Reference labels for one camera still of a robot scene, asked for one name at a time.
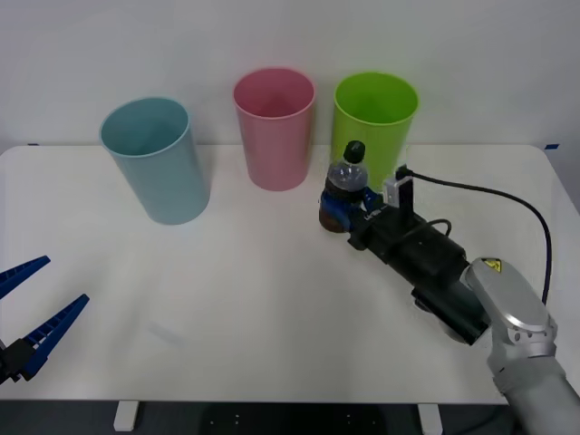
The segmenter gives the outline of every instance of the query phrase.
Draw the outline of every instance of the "plastic bottle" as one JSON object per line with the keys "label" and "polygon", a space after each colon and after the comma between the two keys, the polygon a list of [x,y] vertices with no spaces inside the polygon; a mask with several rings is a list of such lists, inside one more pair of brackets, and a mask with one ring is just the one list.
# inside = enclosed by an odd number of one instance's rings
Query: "plastic bottle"
{"label": "plastic bottle", "polygon": [[[344,150],[343,158],[330,165],[324,183],[324,192],[344,202],[357,203],[363,200],[364,188],[369,179],[367,168],[363,164],[364,144],[352,140]],[[320,224],[334,233],[346,231],[329,213],[320,208]]]}
{"label": "plastic bottle", "polygon": [[358,140],[348,143],[343,158],[331,164],[326,178],[337,189],[358,192],[366,187],[369,172],[363,165],[364,144]]}

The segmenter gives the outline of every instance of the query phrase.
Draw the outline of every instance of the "gray robot arm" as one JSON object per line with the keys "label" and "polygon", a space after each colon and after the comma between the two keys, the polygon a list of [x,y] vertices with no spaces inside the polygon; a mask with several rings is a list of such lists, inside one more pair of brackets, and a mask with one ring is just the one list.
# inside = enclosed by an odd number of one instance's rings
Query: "gray robot arm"
{"label": "gray robot arm", "polygon": [[556,360],[556,322],[508,262],[480,258],[463,273],[491,320],[493,380],[529,435],[580,434],[580,398]]}

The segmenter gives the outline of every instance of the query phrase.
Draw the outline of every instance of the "warning label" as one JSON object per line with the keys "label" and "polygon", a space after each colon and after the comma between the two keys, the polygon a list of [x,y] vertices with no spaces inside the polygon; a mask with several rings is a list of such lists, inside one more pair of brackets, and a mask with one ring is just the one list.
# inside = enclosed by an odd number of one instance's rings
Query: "warning label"
{"label": "warning label", "polygon": [[501,260],[497,258],[483,258],[483,262],[501,274]]}

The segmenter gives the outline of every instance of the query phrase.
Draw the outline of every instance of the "black bottle cap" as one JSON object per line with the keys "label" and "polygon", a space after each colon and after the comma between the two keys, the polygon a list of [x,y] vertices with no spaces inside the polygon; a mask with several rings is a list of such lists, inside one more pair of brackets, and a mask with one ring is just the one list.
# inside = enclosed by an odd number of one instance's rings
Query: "black bottle cap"
{"label": "black bottle cap", "polygon": [[351,140],[344,150],[343,157],[353,165],[362,162],[364,159],[364,144],[359,140]]}

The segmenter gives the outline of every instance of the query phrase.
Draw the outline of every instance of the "pink cup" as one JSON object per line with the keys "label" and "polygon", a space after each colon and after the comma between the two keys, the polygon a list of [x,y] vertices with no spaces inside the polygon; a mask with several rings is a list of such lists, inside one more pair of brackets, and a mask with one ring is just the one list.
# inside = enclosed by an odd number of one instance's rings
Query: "pink cup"
{"label": "pink cup", "polygon": [[234,88],[247,172],[260,188],[288,190],[306,178],[314,117],[313,82],[288,68],[265,68]]}

